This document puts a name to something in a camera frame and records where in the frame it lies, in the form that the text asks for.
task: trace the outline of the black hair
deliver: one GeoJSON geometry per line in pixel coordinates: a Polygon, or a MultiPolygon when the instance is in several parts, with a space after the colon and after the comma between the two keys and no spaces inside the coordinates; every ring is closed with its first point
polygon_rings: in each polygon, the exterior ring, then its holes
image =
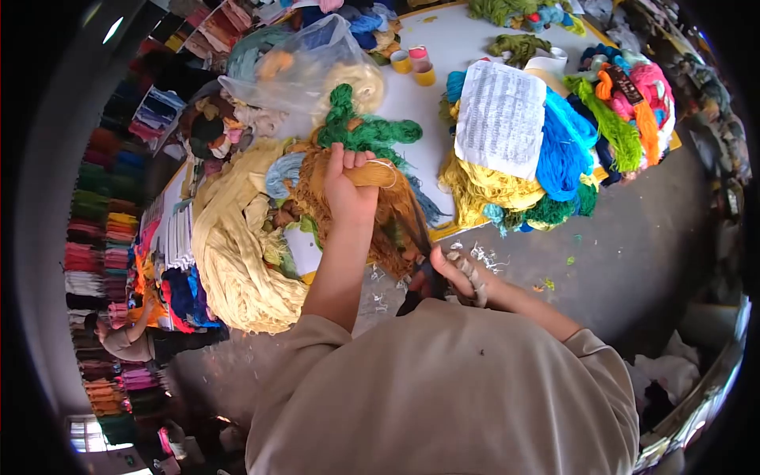
{"type": "Polygon", "coordinates": [[[97,313],[90,313],[84,317],[84,330],[88,336],[95,338],[95,330],[97,330],[97,313]]]}

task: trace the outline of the dark green yarn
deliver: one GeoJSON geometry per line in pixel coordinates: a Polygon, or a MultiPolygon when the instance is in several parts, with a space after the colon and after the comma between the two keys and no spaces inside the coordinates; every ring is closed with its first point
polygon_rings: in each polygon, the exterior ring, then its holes
{"type": "Polygon", "coordinates": [[[525,211],[525,219],[546,224],[562,224],[573,214],[573,211],[575,211],[575,205],[572,200],[554,201],[548,195],[544,195],[536,206],[525,211]]]}
{"type": "Polygon", "coordinates": [[[584,185],[581,183],[578,186],[578,197],[581,199],[581,208],[578,214],[581,216],[593,216],[594,208],[597,206],[597,188],[592,185],[584,185]]]}
{"type": "Polygon", "coordinates": [[[348,121],[356,117],[351,103],[352,93],[349,84],[341,84],[330,93],[332,108],[325,119],[325,126],[317,134],[317,144],[330,148],[334,142],[342,142],[346,150],[371,151],[377,158],[390,160],[398,169],[406,169],[407,161],[391,145],[418,141],[423,136],[420,124],[411,120],[389,122],[385,119],[365,119],[363,124],[348,131],[348,121]]]}

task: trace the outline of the dark clothing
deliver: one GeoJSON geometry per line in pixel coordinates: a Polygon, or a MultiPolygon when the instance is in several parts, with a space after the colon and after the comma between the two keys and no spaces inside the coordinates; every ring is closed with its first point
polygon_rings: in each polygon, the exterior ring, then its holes
{"type": "Polygon", "coordinates": [[[209,328],[206,333],[181,333],[152,327],[145,328],[145,331],[153,339],[154,359],[159,365],[167,364],[177,353],[185,350],[200,350],[230,337],[226,328],[224,330],[209,328]]]}

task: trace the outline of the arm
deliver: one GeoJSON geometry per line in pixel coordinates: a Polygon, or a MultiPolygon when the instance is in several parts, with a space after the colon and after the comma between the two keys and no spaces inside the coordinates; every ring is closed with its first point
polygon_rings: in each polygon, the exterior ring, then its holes
{"type": "Polygon", "coordinates": [[[359,311],[364,267],[375,225],[378,188],[357,188],[343,174],[343,168],[362,166],[375,155],[344,151],[343,144],[333,144],[332,150],[325,172],[325,195],[330,205],[332,226],[301,314],[319,315],[350,333],[359,311]]]}
{"type": "MultiPolygon", "coordinates": [[[[474,261],[469,255],[464,256],[477,268],[480,279],[486,284],[488,302],[486,307],[502,312],[518,313],[529,318],[551,333],[557,340],[564,342],[573,334],[581,330],[581,326],[570,318],[558,312],[550,304],[530,295],[525,290],[511,283],[500,280],[496,275],[489,272],[478,261],[474,261]]],[[[456,290],[466,297],[474,297],[475,292],[467,277],[462,274],[441,252],[440,246],[434,248],[430,254],[432,266],[446,277],[456,290]]],[[[418,274],[409,284],[410,290],[419,290],[423,287],[424,276],[418,274]]]]}
{"type": "Polygon", "coordinates": [[[151,310],[153,310],[153,301],[148,300],[143,306],[143,312],[140,314],[140,318],[135,322],[133,326],[127,328],[125,331],[127,338],[129,339],[129,343],[137,340],[143,334],[145,327],[147,327],[147,316],[150,314],[151,310]]]}

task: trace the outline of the scissors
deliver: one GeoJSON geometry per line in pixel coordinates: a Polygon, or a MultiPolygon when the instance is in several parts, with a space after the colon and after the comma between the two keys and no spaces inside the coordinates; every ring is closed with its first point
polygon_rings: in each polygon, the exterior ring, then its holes
{"type": "MultiPolygon", "coordinates": [[[[430,252],[432,251],[432,243],[430,242],[430,235],[427,233],[427,224],[423,212],[416,200],[413,201],[414,218],[416,222],[416,229],[412,229],[412,226],[407,223],[406,220],[401,219],[396,214],[396,221],[401,224],[407,235],[412,239],[412,243],[420,251],[420,257],[417,262],[414,263],[414,273],[422,271],[425,274],[428,285],[430,286],[430,296],[434,299],[445,300],[446,291],[448,290],[448,281],[435,269],[430,263],[430,252]]],[[[407,297],[401,307],[398,309],[396,316],[401,317],[414,310],[420,302],[423,300],[422,292],[415,290],[409,290],[407,297]]]]}

